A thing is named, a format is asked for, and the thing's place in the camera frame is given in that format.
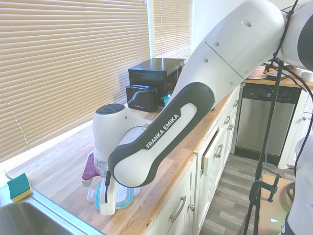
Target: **window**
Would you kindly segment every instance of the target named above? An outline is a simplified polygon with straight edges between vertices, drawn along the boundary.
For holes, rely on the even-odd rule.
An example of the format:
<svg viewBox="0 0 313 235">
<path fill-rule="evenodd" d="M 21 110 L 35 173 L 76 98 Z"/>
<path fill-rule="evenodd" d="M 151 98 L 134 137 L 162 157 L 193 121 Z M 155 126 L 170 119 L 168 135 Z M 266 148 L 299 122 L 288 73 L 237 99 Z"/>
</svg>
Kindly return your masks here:
<svg viewBox="0 0 313 235">
<path fill-rule="evenodd" d="M 0 1 L 0 162 L 126 103 L 150 58 L 144 0 Z"/>
<path fill-rule="evenodd" d="M 156 57 L 188 59 L 192 53 L 192 0 L 153 0 Z"/>
</svg>

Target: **stainless steel sink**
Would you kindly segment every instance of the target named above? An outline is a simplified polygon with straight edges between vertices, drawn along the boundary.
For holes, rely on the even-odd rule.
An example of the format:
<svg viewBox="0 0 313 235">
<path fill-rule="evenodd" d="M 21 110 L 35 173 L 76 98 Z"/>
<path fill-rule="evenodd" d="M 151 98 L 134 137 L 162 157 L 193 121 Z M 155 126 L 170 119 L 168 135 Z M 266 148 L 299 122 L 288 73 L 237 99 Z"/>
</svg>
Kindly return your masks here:
<svg viewBox="0 0 313 235">
<path fill-rule="evenodd" d="M 101 232 L 34 192 L 0 207 L 1 235 L 102 235 Z"/>
</svg>

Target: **dishwasher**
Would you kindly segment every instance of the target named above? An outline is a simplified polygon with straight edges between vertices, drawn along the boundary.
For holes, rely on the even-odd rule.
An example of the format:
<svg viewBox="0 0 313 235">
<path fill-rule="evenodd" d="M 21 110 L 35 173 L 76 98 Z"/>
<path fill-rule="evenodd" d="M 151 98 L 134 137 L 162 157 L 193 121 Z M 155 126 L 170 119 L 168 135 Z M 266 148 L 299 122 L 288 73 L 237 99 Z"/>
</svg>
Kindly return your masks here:
<svg viewBox="0 0 313 235">
<path fill-rule="evenodd" d="M 259 160 L 274 86 L 246 84 L 242 91 L 235 154 Z M 278 164 L 300 88 L 279 87 L 266 148 L 267 162 Z"/>
</svg>

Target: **green sponge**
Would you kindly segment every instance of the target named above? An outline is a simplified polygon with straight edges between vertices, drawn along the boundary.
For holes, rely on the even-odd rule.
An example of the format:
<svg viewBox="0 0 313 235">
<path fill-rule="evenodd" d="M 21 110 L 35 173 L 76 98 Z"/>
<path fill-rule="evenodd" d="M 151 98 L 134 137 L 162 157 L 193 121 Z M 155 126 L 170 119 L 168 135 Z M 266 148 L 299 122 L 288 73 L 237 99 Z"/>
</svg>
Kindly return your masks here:
<svg viewBox="0 0 313 235">
<path fill-rule="evenodd" d="M 10 189 L 10 198 L 13 202 L 18 202 L 33 193 L 25 173 L 10 180 L 7 184 Z"/>
</svg>

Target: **franka emika logo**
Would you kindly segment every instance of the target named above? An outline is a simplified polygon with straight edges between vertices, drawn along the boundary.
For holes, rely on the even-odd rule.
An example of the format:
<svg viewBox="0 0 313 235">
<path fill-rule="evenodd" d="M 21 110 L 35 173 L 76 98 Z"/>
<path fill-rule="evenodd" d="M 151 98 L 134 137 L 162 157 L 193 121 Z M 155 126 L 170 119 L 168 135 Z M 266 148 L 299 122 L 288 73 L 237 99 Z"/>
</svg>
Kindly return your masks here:
<svg viewBox="0 0 313 235">
<path fill-rule="evenodd" d="M 146 147 L 150 149 L 163 135 L 164 133 L 177 121 L 179 115 L 174 114 L 168 122 L 159 130 L 155 136 L 146 144 Z"/>
</svg>

